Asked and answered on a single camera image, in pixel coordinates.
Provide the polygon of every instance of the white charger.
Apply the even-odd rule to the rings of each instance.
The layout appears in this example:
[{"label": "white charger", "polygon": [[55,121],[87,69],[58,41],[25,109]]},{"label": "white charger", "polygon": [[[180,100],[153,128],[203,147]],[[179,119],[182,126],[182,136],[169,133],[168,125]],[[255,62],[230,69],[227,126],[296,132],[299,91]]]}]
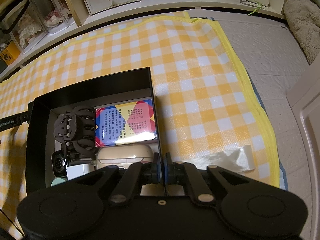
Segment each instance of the white charger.
[{"label": "white charger", "polygon": [[84,174],[94,171],[93,164],[79,164],[67,167],[68,180],[80,177]]}]

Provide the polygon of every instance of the watch face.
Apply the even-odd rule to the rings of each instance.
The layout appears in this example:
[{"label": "watch face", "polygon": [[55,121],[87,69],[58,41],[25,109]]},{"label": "watch face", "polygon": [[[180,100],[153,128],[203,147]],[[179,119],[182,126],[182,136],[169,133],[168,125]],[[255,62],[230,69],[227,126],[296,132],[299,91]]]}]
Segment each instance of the watch face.
[{"label": "watch face", "polygon": [[57,178],[67,176],[66,160],[61,150],[56,151],[52,154],[52,168],[53,168],[53,174]]}]

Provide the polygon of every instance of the yellow box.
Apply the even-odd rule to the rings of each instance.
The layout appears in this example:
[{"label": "yellow box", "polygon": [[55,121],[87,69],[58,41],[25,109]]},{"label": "yellow box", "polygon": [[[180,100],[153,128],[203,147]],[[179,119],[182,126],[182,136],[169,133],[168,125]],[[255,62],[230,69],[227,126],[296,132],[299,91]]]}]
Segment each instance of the yellow box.
[{"label": "yellow box", "polygon": [[9,66],[12,62],[14,62],[20,55],[20,50],[17,48],[16,44],[13,41],[10,42],[7,48],[5,48],[0,56]]}]

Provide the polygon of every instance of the mattress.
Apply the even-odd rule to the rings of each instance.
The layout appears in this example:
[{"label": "mattress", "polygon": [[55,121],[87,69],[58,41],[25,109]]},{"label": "mattress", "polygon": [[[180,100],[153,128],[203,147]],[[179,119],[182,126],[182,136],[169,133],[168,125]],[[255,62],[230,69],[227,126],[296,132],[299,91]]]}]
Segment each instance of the mattress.
[{"label": "mattress", "polygon": [[301,197],[309,211],[301,237],[310,239],[312,188],[303,141],[286,93],[308,62],[285,24],[244,14],[203,9],[188,10],[190,17],[218,20],[244,64],[276,134],[280,185]]}]

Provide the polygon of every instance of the yellow trim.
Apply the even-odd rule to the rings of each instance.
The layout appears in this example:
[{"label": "yellow trim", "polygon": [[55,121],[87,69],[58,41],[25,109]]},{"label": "yellow trim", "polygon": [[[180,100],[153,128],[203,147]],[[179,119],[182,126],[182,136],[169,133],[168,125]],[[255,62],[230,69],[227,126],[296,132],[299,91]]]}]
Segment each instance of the yellow trim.
[{"label": "yellow trim", "polygon": [[[229,59],[232,61],[234,70],[236,72],[237,78],[239,80],[241,89],[243,91],[245,100],[248,104],[249,110],[253,114],[257,126],[259,128],[259,131],[262,135],[265,148],[266,148],[266,153],[267,153],[267,158],[270,166],[270,184],[279,187],[280,185],[280,168],[279,168],[279,158],[278,158],[278,152],[277,152],[277,145],[276,145],[276,136],[274,134],[273,128],[271,126],[271,123],[269,121],[269,118],[267,117],[265,111],[262,109],[260,106],[255,93],[253,91],[253,87],[251,85],[249,76],[247,74],[246,69],[244,68],[242,62],[236,55],[235,51],[233,50],[228,38],[226,37],[223,29],[221,28],[220,24],[217,21],[212,21],[208,19],[190,19],[190,18],[184,18],[184,17],[178,17],[178,16],[156,16],[149,18],[145,21],[142,21],[141,23],[138,23],[136,25],[129,26],[127,28],[124,28],[122,30],[117,30],[114,32],[110,33],[104,33],[92,37],[88,37],[86,39],[82,39],[79,41],[73,41],[68,43],[66,46],[71,46],[75,45],[77,43],[82,43],[85,41],[89,41],[91,39],[96,39],[99,37],[104,37],[107,35],[113,35],[115,33],[123,32],[130,30],[132,28],[136,28],[140,25],[143,25],[145,23],[148,23],[150,21],[155,21],[155,20],[176,20],[176,21],[182,21],[182,22],[187,22],[187,23],[198,23],[198,22],[203,22],[209,24],[217,33],[221,44],[223,45],[227,55],[229,56]],[[38,57],[33,61],[33,64],[36,64],[40,59],[50,57],[52,54],[57,53],[61,50],[63,50],[66,46],[61,46],[58,50],[52,50],[50,53],[47,53],[43,56]],[[16,75],[23,74],[28,68],[30,68],[31,64],[29,66],[24,67],[22,70],[18,71],[15,73],[10,79],[14,78]],[[5,85],[6,82],[8,82],[10,79],[7,79],[6,81],[2,82],[1,85]]]},{"label": "yellow trim", "polygon": [[248,73],[233,50],[226,34],[221,28],[220,24],[217,21],[199,19],[200,21],[206,22],[212,26],[216,31],[221,44],[223,45],[226,53],[228,54],[229,59],[231,59],[234,70],[236,72],[237,78],[240,82],[244,98],[248,104],[248,107],[253,114],[256,123],[258,125],[259,131],[262,135],[263,142],[265,144],[266,153],[268,157],[268,162],[270,166],[270,184],[274,187],[280,186],[280,166],[279,166],[279,157],[276,143],[276,135],[271,126],[270,120],[259,104],[256,95],[253,91],[250,78]]},{"label": "yellow trim", "polygon": [[185,18],[190,19],[190,15],[188,14],[187,11],[183,11],[182,13],[183,13]]}]

